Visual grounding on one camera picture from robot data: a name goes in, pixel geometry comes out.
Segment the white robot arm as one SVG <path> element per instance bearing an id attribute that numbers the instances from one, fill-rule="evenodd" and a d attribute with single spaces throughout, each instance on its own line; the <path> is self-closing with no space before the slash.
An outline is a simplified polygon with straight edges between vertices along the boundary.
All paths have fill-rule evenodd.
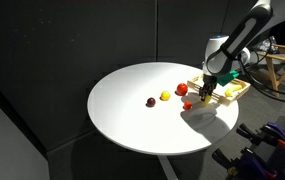
<path id="1" fill-rule="evenodd" d="M 257 0 L 229 36 L 210 39 L 203 62 L 201 100 L 211 96 L 217 79 L 237 68 L 237 56 L 259 34 L 285 21 L 285 0 Z"/>

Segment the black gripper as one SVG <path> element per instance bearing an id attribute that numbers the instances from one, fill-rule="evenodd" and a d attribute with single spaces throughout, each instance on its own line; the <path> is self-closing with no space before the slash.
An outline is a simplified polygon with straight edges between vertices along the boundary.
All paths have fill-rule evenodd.
<path id="1" fill-rule="evenodd" d="M 217 86 L 217 78 L 215 76 L 203 75 L 203 86 L 199 89 L 199 96 L 201 101 L 205 101 L 206 92 L 209 92 L 210 97 L 215 97 L 215 88 Z"/>

